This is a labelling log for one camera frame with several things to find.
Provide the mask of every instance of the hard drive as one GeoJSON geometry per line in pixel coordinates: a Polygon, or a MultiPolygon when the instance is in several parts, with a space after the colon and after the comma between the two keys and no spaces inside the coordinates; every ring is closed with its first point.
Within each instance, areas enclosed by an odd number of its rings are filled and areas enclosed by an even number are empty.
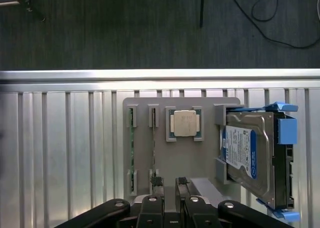
{"type": "Polygon", "coordinates": [[[293,146],[279,144],[282,112],[231,112],[222,130],[222,156],[229,178],[272,209],[294,207],[293,146]]]}

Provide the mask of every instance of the blue hard drive label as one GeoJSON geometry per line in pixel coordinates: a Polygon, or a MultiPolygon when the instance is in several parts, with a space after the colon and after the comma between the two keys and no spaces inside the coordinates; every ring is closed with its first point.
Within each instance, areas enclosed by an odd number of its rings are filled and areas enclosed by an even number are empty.
{"type": "Polygon", "coordinates": [[[222,132],[225,161],[233,167],[243,167],[247,175],[257,178],[257,136],[251,129],[226,126],[222,132]]]}

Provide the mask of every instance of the cable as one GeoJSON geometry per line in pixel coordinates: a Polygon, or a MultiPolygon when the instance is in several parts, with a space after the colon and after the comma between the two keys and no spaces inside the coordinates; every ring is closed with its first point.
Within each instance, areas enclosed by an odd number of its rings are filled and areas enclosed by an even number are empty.
{"type": "Polygon", "coordinates": [[[265,39],[269,40],[270,42],[273,42],[273,43],[277,43],[277,44],[283,44],[283,45],[286,45],[286,46],[289,46],[291,48],[294,48],[294,49],[308,49],[308,48],[311,48],[313,47],[314,45],[316,45],[319,41],[320,41],[320,31],[319,31],[319,37],[311,44],[309,45],[306,45],[306,46],[295,46],[295,45],[292,45],[292,44],[289,44],[289,43],[285,43],[285,42],[282,42],[282,41],[278,41],[278,40],[275,40],[275,39],[271,39],[269,37],[267,37],[264,32],[259,28],[259,26],[253,21],[252,18],[250,18],[250,16],[243,10],[243,8],[240,6],[240,4],[237,2],[237,0],[233,0],[233,2],[235,3],[235,5],[240,9],[240,11],[242,12],[242,14],[250,21],[250,23],[252,23],[252,25],[258,30],[258,32],[262,35],[262,37],[264,37],[265,39]]]}
{"type": "Polygon", "coordinates": [[[319,21],[320,21],[320,7],[319,7],[319,5],[320,5],[320,0],[318,0],[317,3],[316,3],[316,11],[318,13],[318,18],[319,18],[319,21]]]}
{"type": "Polygon", "coordinates": [[[251,17],[252,17],[254,20],[258,21],[258,22],[268,22],[268,21],[271,21],[271,20],[276,16],[276,14],[277,14],[278,5],[279,5],[279,0],[275,0],[275,9],[274,9],[273,15],[272,15],[270,18],[268,18],[268,19],[259,19],[259,18],[256,18],[255,14],[254,14],[256,5],[257,5],[258,3],[260,3],[261,1],[262,1],[262,0],[256,1],[255,4],[252,6],[252,8],[251,8],[251,17]]]}

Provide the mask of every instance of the black cable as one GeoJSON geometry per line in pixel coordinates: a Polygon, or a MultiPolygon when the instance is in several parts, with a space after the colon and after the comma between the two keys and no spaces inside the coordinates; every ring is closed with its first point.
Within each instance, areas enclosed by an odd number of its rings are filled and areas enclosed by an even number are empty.
{"type": "Polygon", "coordinates": [[[204,26],[204,6],[205,6],[205,0],[201,0],[200,4],[200,21],[199,21],[199,27],[202,28],[204,26]]]}
{"type": "Polygon", "coordinates": [[[279,0],[275,0],[275,8],[274,8],[274,12],[273,12],[273,15],[268,18],[268,19],[259,19],[255,16],[255,7],[257,6],[257,4],[259,4],[262,0],[258,0],[254,3],[254,5],[252,6],[251,8],[251,17],[258,21],[258,22],[269,22],[271,21],[277,14],[277,11],[278,11],[278,5],[279,5],[279,0]]]}
{"type": "Polygon", "coordinates": [[[236,6],[240,9],[240,11],[243,13],[243,15],[252,23],[252,25],[258,30],[258,32],[262,35],[262,37],[264,37],[265,39],[269,40],[270,42],[274,42],[274,43],[278,43],[278,44],[283,44],[283,45],[286,45],[286,46],[289,46],[291,48],[294,48],[294,49],[308,49],[308,48],[311,48],[313,47],[314,45],[316,45],[319,41],[320,41],[320,35],[319,37],[311,44],[309,45],[306,45],[306,46],[295,46],[295,45],[292,45],[292,44],[289,44],[289,43],[285,43],[285,42],[282,42],[282,41],[278,41],[278,40],[275,40],[275,39],[271,39],[269,37],[267,37],[264,32],[259,28],[259,26],[253,21],[252,18],[250,18],[250,16],[248,14],[246,14],[246,12],[243,10],[243,8],[240,6],[240,4],[237,2],[237,0],[233,0],[234,3],[236,4],[236,6]]]}

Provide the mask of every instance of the blue drive bracket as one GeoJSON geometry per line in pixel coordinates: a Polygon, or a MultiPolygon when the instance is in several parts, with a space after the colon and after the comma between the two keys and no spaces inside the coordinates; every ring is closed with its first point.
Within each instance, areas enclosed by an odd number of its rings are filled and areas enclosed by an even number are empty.
{"type": "Polygon", "coordinates": [[[278,119],[278,144],[297,144],[298,122],[286,115],[286,119],[278,119]]]}
{"type": "Polygon", "coordinates": [[[300,213],[296,211],[290,211],[287,209],[278,209],[274,210],[271,209],[269,206],[267,206],[262,200],[256,199],[258,203],[264,205],[268,210],[271,211],[271,213],[277,217],[278,219],[284,219],[288,222],[296,222],[300,221],[300,213]]]}
{"type": "Polygon", "coordinates": [[[228,112],[251,112],[251,111],[267,111],[267,112],[296,112],[298,106],[286,104],[283,102],[274,102],[261,108],[227,108],[228,112]]]}

